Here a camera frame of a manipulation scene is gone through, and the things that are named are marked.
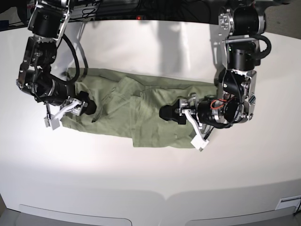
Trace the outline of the green T-shirt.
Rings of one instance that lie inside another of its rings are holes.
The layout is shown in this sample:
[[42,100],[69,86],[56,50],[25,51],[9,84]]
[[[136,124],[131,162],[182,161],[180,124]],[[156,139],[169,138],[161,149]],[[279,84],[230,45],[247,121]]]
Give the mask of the green T-shirt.
[[88,93],[96,111],[81,116],[68,113],[61,120],[64,127],[131,138],[134,147],[192,148],[192,125],[165,121],[159,110],[192,93],[199,98],[216,94],[211,83],[97,68],[81,69],[75,90]]

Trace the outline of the black power strip red light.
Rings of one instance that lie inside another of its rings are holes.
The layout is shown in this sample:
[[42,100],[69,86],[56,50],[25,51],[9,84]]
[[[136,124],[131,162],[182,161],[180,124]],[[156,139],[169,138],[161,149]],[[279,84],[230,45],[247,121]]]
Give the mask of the black power strip red light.
[[147,15],[104,15],[96,16],[96,21],[102,20],[151,20],[152,18]]

